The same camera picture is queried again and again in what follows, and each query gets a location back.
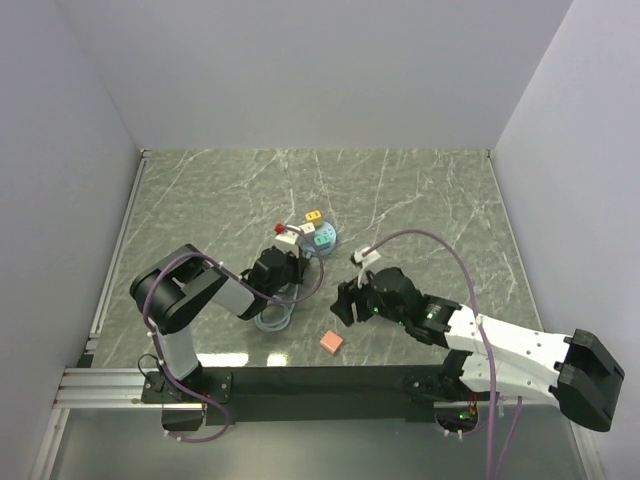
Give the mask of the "pink charger plug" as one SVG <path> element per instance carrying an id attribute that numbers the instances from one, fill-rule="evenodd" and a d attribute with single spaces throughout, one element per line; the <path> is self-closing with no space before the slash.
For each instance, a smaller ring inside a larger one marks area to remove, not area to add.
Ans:
<path id="1" fill-rule="evenodd" d="M 327 331 L 320 340 L 321 347 L 331 355 L 335 355 L 343 343 L 344 339 L 332 330 Z"/>

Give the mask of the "white charger plug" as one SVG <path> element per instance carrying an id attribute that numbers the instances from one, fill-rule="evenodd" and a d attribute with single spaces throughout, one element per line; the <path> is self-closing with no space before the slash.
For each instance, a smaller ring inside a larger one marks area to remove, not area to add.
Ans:
<path id="1" fill-rule="evenodd" d="M 309 237 L 315 236 L 316 228 L 312 222 L 307 222 L 302 225 L 299 225 L 298 229 L 304 236 L 309 236 Z"/>

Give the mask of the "yellow charger plug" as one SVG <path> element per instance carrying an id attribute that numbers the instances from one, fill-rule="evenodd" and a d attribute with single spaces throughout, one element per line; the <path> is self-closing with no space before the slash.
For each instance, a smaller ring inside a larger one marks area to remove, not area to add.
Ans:
<path id="1" fill-rule="evenodd" d="M 305 220 L 314 225 L 321 225 L 323 223 L 323 216 L 319 210 L 314 210 L 305 214 Z"/>

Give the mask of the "round blue power strip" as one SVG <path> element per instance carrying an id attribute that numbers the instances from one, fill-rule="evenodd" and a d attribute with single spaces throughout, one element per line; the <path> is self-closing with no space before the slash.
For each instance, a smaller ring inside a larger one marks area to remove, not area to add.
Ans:
<path id="1" fill-rule="evenodd" d="M 337 245 L 337 232 L 333 225 L 322 220 L 319 225 L 312 222 L 299 225 L 298 229 L 312 241 L 301 239 L 298 241 L 301 252 L 307 257 L 316 257 L 320 253 L 322 257 L 329 255 Z"/>

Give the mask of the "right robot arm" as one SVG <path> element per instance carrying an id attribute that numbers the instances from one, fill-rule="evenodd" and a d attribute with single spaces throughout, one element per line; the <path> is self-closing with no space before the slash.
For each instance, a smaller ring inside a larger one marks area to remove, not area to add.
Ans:
<path id="1" fill-rule="evenodd" d="M 496 391 L 555 406 L 592 431 L 612 426 L 625 373 L 589 331 L 547 333 L 474 316 L 466 305 L 421 293 L 397 267 L 341 283 L 330 309 L 345 326 L 379 316 L 447 349 L 433 384 L 439 400 Z"/>

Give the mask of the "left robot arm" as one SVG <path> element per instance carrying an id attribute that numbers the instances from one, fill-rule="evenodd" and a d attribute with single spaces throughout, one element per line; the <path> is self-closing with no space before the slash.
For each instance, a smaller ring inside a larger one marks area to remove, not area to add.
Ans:
<path id="1" fill-rule="evenodd" d="M 164 389 L 186 402 L 208 390 L 190 324 L 210 302 L 242 320 L 258 317 L 304 279 L 309 256 L 272 246 L 235 279 L 186 244 L 139 274 L 129 294 L 145 317 L 160 362 L 169 366 Z"/>

